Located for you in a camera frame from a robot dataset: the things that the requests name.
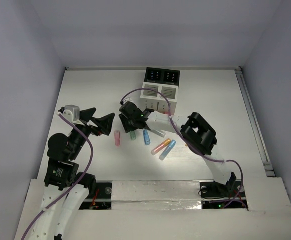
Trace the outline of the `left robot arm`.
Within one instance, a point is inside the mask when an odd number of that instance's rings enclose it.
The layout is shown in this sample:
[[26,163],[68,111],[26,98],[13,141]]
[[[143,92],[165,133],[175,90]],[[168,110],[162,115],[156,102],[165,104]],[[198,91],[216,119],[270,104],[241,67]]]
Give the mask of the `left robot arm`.
[[97,195],[96,177],[75,163],[89,136],[109,136],[114,113],[95,118],[96,108],[80,110],[66,105],[57,115],[70,127],[69,135],[56,133],[48,140],[48,166],[38,215],[27,227],[24,240],[63,240],[84,200]]

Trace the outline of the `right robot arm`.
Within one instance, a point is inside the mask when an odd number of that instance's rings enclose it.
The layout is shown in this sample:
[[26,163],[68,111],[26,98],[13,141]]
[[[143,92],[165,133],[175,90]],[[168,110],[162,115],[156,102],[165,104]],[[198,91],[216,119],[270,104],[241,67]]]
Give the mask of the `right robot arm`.
[[153,109],[139,109],[133,102],[121,102],[120,120],[124,130],[169,132],[177,134],[189,149],[201,156],[212,173],[212,186],[207,188],[209,198],[236,198],[237,176],[227,166],[217,149],[217,133],[197,112],[190,116],[170,116]]

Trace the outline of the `white organizer container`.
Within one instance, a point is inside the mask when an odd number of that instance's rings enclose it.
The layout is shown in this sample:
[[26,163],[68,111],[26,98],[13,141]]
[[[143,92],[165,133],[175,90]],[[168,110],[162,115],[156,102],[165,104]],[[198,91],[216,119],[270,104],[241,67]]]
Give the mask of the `white organizer container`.
[[164,114],[169,112],[168,103],[165,98],[159,93],[163,94],[170,102],[171,114],[174,115],[178,103],[179,87],[167,84],[144,82],[142,85],[145,89],[140,95],[140,108],[152,109]]

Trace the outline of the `orange pink glue stick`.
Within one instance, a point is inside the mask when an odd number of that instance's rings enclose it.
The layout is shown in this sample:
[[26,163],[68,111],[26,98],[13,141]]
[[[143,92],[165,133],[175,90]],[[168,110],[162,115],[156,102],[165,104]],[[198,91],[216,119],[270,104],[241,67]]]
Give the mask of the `orange pink glue stick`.
[[157,153],[159,153],[161,150],[163,150],[164,148],[166,148],[170,143],[171,143],[171,139],[168,138],[165,141],[163,141],[161,144],[159,144],[158,146],[156,146],[152,151],[151,154],[153,156],[155,156]]

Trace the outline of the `black organizer container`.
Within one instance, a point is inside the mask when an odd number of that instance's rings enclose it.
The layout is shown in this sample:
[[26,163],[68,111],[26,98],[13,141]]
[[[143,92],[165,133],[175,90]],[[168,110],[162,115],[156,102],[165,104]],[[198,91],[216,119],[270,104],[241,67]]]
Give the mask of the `black organizer container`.
[[144,82],[179,86],[180,73],[179,70],[147,67]]

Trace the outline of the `foil covered front board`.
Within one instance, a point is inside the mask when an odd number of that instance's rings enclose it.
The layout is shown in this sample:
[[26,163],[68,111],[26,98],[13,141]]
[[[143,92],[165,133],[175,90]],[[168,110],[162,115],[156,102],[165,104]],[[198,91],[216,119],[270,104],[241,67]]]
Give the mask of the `foil covered front board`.
[[200,182],[187,180],[114,181],[115,211],[201,210]]

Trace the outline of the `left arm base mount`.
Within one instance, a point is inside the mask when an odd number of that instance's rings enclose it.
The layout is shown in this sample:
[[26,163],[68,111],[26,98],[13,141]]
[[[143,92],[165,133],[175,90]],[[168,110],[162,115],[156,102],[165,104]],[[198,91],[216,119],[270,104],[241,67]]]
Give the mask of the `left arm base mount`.
[[96,190],[81,204],[80,210],[111,210],[112,209],[112,181],[97,181]]

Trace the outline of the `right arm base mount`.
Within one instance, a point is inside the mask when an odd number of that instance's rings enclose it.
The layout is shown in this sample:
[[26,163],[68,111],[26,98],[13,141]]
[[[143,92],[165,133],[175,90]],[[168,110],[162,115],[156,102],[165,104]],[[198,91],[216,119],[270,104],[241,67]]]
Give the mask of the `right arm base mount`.
[[198,195],[201,197],[203,210],[221,210],[226,206],[236,195],[238,196],[229,204],[226,209],[248,209],[245,189],[241,181],[237,181],[234,189],[229,193],[222,193],[212,181],[200,183]]

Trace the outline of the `right aluminium rail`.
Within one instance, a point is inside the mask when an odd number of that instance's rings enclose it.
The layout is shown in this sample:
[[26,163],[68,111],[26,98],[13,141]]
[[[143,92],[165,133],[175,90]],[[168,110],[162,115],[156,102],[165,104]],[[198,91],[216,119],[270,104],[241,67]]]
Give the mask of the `right aluminium rail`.
[[244,79],[243,71],[241,68],[235,70],[235,75],[238,81],[238,85],[243,97],[245,108],[247,110],[248,118],[252,127],[253,135],[256,141],[256,145],[262,160],[262,164],[268,178],[276,178],[276,173],[271,163],[268,150],[257,120],[257,116],[248,92],[248,88]]

